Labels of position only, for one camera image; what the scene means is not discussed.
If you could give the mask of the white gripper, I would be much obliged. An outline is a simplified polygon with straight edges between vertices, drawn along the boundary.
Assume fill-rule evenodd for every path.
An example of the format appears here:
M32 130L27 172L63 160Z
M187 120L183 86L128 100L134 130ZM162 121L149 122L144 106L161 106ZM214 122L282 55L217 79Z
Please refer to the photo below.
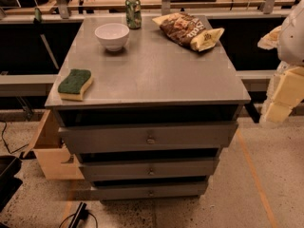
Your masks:
M277 48L281 61L296 65L274 75L262 106L261 124L281 124L304 100L304 0L295 6L282 26L264 35L257 46L268 50Z

